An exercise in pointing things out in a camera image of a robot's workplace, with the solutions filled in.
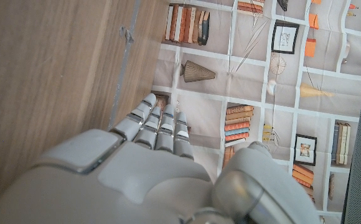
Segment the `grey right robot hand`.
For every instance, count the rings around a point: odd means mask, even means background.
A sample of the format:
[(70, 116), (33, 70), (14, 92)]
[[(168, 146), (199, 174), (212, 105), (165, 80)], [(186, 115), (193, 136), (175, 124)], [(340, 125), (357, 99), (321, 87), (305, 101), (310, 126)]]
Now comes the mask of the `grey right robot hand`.
[(149, 94), (112, 130), (43, 153), (0, 196), (0, 223), (319, 223), (306, 191), (255, 141), (216, 180), (184, 113)]

